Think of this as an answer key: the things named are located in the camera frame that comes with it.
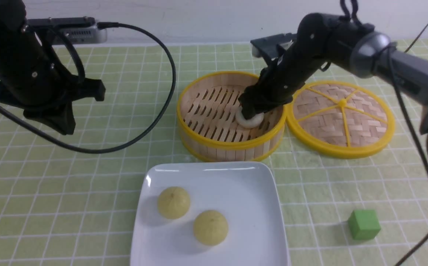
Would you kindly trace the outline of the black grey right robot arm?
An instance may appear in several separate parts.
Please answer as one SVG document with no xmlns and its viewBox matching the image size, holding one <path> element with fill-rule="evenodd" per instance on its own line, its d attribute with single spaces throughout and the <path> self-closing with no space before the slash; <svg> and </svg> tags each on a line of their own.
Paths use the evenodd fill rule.
<svg viewBox="0 0 428 266">
<path fill-rule="evenodd" d="M 239 97 L 236 120 L 256 126 L 261 114 L 292 102 L 293 94 L 318 70 L 330 64 L 358 78 L 379 77 L 422 106 L 420 134 L 427 135 L 428 60 L 399 51 L 390 37 L 346 16 L 307 14 L 294 34 L 272 35 L 251 41 L 252 55 L 266 68 L 258 81 Z"/>
</svg>

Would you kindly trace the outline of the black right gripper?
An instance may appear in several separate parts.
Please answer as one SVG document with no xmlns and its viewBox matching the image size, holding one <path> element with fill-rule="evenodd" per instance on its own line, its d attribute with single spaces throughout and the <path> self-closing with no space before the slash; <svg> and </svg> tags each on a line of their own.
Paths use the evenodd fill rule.
<svg viewBox="0 0 428 266">
<path fill-rule="evenodd" d="M 280 56 L 264 68 L 258 81 L 239 97 L 243 116 L 250 119 L 292 101 L 292 95 L 325 63 L 326 38 L 297 37 Z"/>
</svg>

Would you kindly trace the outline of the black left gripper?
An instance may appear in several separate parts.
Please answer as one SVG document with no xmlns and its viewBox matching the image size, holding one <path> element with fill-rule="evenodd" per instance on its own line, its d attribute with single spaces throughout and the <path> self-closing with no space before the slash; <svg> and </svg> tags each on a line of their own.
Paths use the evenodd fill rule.
<svg viewBox="0 0 428 266">
<path fill-rule="evenodd" d="M 62 135 L 71 135 L 75 130 L 72 103 L 83 98 L 101 102 L 105 92 L 100 79 L 85 78 L 79 83 L 77 76 L 67 71 L 63 74 L 45 68 L 0 71 L 0 104 L 19 108 L 26 119 L 43 123 Z M 32 125 L 1 106 L 0 113 L 33 130 Z"/>
</svg>

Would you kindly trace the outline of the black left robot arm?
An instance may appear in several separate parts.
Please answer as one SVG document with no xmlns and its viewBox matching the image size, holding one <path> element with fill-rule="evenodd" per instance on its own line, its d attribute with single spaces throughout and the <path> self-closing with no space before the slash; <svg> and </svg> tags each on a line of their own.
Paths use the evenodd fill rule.
<svg viewBox="0 0 428 266">
<path fill-rule="evenodd" d="M 0 0 L 0 103 L 19 108 L 62 135 L 73 134 L 74 101 L 105 99 L 100 79 L 86 78 L 74 44 L 101 43 L 93 17 L 26 18 L 21 0 Z"/>
</svg>

